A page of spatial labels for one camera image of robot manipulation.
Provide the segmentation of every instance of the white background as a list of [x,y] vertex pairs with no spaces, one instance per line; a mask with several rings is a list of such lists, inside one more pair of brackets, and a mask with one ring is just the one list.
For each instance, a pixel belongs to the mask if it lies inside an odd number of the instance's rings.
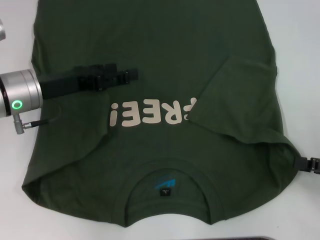
[[[276,89],[285,135],[305,157],[320,158],[320,2],[258,0],[276,50]],[[31,67],[37,0],[0,0],[6,40],[0,42],[0,73]],[[22,114],[38,120],[40,110]],[[149,217],[131,227],[94,222],[34,204],[21,190],[36,129],[16,135],[12,117],[0,119],[0,239],[181,240],[270,237],[320,239],[320,175],[300,172],[276,199],[242,216],[207,225],[188,216]]]

